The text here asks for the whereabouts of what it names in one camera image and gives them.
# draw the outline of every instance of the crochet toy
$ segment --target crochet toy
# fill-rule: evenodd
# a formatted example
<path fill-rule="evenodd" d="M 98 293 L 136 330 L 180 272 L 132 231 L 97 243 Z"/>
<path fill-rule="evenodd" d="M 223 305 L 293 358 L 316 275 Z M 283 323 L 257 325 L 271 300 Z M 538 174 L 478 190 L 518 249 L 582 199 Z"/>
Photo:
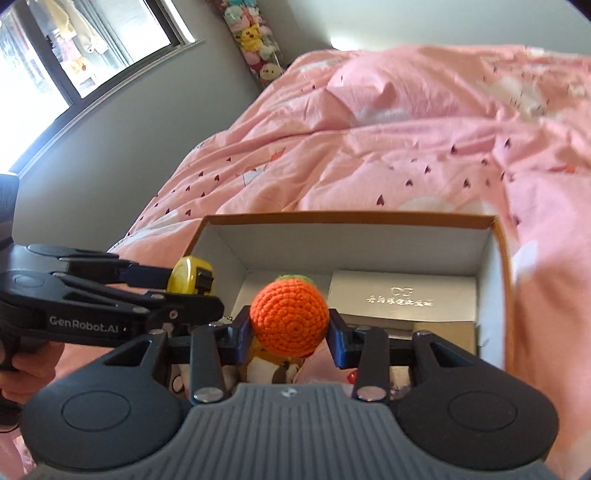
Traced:
<path fill-rule="evenodd" d="M 310 279 L 285 275 L 258 293 L 250 317 L 262 347 L 281 357 L 302 357 L 324 339 L 329 310 Z"/>

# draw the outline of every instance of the pink duvet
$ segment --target pink duvet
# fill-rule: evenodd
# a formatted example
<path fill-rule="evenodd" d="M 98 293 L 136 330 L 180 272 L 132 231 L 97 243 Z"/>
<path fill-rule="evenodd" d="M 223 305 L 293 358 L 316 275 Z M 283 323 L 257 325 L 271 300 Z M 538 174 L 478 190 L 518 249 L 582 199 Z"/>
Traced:
<path fill-rule="evenodd" d="M 208 213 L 498 215 L 516 374 L 558 408 L 548 464 L 578 478 L 591 466 L 590 72 L 591 58 L 523 47 L 310 53 L 185 158 L 115 250 L 173 265 Z M 99 353 L 68 348 L 58 374 Z"/>

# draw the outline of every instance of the yellow plush toy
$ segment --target yellow plush toy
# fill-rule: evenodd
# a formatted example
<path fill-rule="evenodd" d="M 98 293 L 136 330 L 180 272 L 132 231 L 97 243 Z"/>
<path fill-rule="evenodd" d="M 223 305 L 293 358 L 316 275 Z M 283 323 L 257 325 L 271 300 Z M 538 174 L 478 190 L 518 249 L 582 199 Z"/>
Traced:
<path fill-rule="evenodd" d="M 242 30 L 240 39 L 237 40 L 242 49 L 246 51 L 257 52 L 265 47 L 265 44 L 262 42 L 261 32 L 256 24 Z"/>

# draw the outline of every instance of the human hand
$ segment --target human hand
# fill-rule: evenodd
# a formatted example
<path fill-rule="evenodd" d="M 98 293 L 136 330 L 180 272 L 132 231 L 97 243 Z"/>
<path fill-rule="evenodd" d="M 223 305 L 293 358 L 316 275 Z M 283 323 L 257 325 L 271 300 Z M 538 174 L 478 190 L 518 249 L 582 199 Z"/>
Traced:
<path fill-rule="evenodd" d="M 37 352 L 17 353 L 12 357 L 12 366 L 19 371 L 0 372 L 2 396 L 24 405 L 55 378 L 56 365 L 63 351 L 63 343 L 47 342 Z M 4 361 L 4 349 L 0 344 L 1 361 Z"/>

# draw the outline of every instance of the black round pad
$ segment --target black round pad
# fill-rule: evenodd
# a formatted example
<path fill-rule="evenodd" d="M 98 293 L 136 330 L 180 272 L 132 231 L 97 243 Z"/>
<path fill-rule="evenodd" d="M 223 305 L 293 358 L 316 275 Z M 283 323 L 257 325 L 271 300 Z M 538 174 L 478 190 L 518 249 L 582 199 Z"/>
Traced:
<path fill-rule="evenodd" d="M 490 392 L 468 392 L 449 402 L 451 418 L 475 432 L 496 432 L 511 425 L 517 408 L 505 397 Z"/>
<path fill-rule="evenodd" d="M 87 405 L 94 406 L 92 415 L 88 415 Z M 123 423 L 131 414 L 131 405 L 127 398 L 113 392 L 86 392 L 70 397 L 61 414 L 73 429 L 103 432 Z"/>
<path fill-rule="evenodd" d="M 98 371 L 110 378 L 74 373 L 33 396 L 21 417 L 33 459 L 66 471 L 105 471 L 166 445 L 182 425 L 181 404 L 155 381 L 138 381 L 133 370 Z"/>
<path fill-rule="evenodd" d="M 449 368 L 395 408 L 407 437 L 443 462 L 504 471 L 545 458 L 558 431 L 550 401 L 495 368 Z"/>

